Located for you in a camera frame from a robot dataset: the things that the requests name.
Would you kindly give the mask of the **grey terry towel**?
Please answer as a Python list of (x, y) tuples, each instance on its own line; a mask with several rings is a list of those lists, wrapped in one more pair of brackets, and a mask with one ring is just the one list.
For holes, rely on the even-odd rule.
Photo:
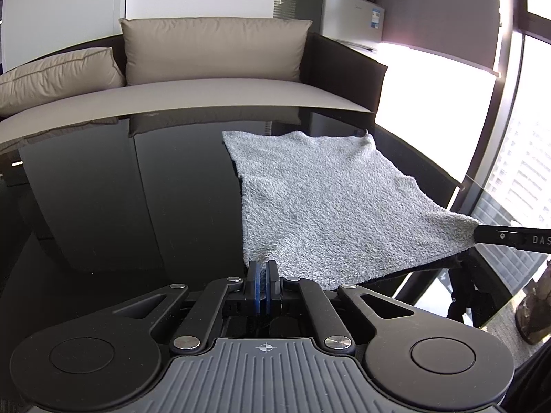
[(246, 262), (331, 290), (471, 248), (477, 221), (436, 204), (371, 135), (223, 135), (242, 187)]

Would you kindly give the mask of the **dark sofa with beige seat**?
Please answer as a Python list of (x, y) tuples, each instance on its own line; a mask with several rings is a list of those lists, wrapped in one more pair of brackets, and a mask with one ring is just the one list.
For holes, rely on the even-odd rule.
[(38, 105), (1, 121), (8, 143), (110, 117), (214, 106), (304, 106), (375, 116), (387, 66), (320, 34), (305, 42), (297, 82), (207, 78), (105, 89)]

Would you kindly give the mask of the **small beige side cushion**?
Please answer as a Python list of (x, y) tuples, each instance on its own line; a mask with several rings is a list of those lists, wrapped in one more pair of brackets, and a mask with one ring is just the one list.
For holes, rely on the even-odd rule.
[(120, 88), (125, 78), (110, 47), (92, 47), (36, 60), (1, 76), (1, 116), (73, 96)]

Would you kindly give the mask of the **large beige back cushion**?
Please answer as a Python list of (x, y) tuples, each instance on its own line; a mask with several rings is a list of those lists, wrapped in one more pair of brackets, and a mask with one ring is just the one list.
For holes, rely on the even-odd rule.
[(121, 19), (130, 85), (202, 79), (297, 81), (312, 24), (275, 18)]

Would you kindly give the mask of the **silver mini fridge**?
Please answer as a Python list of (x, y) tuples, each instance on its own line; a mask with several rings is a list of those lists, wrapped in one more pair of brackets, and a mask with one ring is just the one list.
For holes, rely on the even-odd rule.
[(374, 50), (382, 41), (385, 10), (367, 0), (281, 0), (275, 4), (274, 15), (312, 21), (310, 32)]

